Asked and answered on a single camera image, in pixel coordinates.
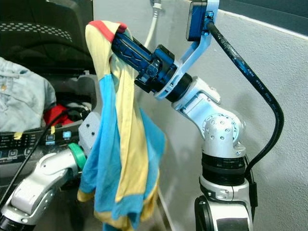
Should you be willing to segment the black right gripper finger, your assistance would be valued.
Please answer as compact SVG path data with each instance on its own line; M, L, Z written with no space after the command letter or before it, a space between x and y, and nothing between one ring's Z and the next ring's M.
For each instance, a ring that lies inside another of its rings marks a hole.
M158 73L158 62L155 61L153 53L125 33L118 33L114 36L112 51L139 73L147 75Z

